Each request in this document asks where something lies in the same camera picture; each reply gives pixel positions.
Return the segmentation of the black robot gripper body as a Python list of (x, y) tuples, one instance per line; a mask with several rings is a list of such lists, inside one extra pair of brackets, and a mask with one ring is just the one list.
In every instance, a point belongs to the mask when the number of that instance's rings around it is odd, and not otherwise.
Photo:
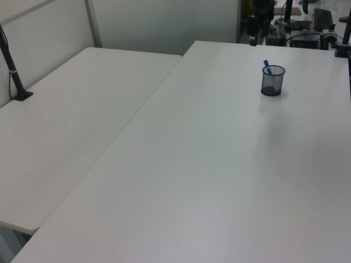
[(269, 32), (269, 25), (274, 17), (275, 1), (257, 0), (251, 1), (254, 9), (254, 15), (248, 17), (247, 34), (249, 36), (257, 36), (261, 31), (266, 36)]

